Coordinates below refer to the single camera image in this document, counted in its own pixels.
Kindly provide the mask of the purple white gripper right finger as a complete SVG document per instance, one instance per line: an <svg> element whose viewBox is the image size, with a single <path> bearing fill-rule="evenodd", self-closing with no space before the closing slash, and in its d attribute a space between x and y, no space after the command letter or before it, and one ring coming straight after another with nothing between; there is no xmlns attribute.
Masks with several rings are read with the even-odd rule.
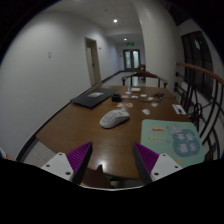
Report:
<svg viewBox="0 0 224 224"><path fill-rule="evenodd" d="M144 185L155 182L182 169L166 153L157 154L139 143L133 144L132 152L139 176Z"/></svg>

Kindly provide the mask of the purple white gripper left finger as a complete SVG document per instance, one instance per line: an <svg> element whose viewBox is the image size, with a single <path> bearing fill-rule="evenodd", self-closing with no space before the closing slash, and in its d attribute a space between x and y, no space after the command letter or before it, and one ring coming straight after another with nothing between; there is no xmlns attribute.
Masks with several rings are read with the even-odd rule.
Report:
<svg viewBox="0 0 224 224"><path fill-rule="evenodd" d="M85 143L68 153L57 153L42 169L80 185L92 152L92 143Z"/></svg>

